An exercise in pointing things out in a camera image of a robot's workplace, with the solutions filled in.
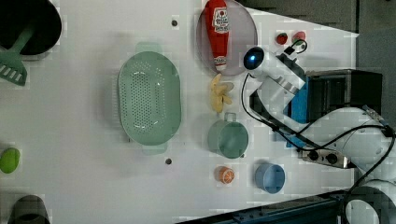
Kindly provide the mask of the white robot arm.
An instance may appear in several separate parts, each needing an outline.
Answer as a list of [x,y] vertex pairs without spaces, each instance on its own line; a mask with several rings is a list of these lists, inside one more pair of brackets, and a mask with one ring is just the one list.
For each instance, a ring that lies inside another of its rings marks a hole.
[[331,150],[363,171],[346,192],[344,217],[350,224],[395,224],[395,130],[367,105],[344,105],[315,113],[306,104],[306,117],[296,119],[285,109],[306,86],[305,72],[286,49],[275,55],[251,47],[242,63],[260,85],[249,95],[254,118],[286,139],[295,137],[303,150]]

